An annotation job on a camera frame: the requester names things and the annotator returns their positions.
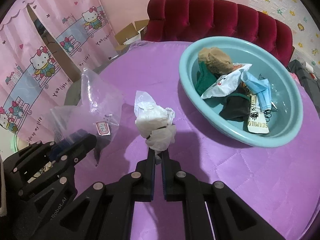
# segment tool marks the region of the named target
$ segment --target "purple quilted fabric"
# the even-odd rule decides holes
[[[119,131],[104,149],[97,168],[85,160],[76,166],[79,193],[96,181],[111,183],[132,172],[147,156],[134,121],[136,90],[148,92],[176,112],[176,142],[171,158],[199,180],[225,182],[287,240],[297,240],[317,213],[320,194],[320,120],[299,87],[304,116],[297,137],[282,147],[250,147],[218,132],[196,110],[179,82],[179,59],[188,42],[147,43],[130,50],[100,76],[118,87],[125,104]],[[131,240],[184,240],[181,203],[163,199],[161,167],[156,167],[155,198],[136,203]]]

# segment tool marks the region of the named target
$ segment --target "brown cloth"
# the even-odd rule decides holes
[[[198,53],[198,61],[203,61],[212,74],[229,74],[233,70],[231,58],[216,47],[201,49]]]

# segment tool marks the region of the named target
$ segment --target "teal plastic basin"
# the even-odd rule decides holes
[[[251,63],[249,70],[255,77],[261,74],[269,80],[272,101],[278,108],[268,122],[269,134],[252,134],[245,131],[246,123],[227,121],[219,116],[223,98],[202,100],[194,86],[199,75],[198,52],[202,48],[218,47],[227,53],[232,62]],[[179,63],[180,81],[187,96],[203,116],[220,132],[243,143],[259,147],[278,147],[290,142],[302,124],[302,100],[284,66],[270,53],[248,41],[231,37],[209,37],[191,44],[182,54]]]

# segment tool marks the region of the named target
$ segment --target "red velvet headboard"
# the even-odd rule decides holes
[[[290,28],[250,7],[225,0],[150,0],[146,41],[197,41],[231,36],[250,41],[287,66],[292,54]]]

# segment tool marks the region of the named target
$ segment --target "floral wallpaper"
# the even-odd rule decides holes
[[[249,6],[287,24],[295,55],[320,73],[320,31],[300,0],[249,0]]]

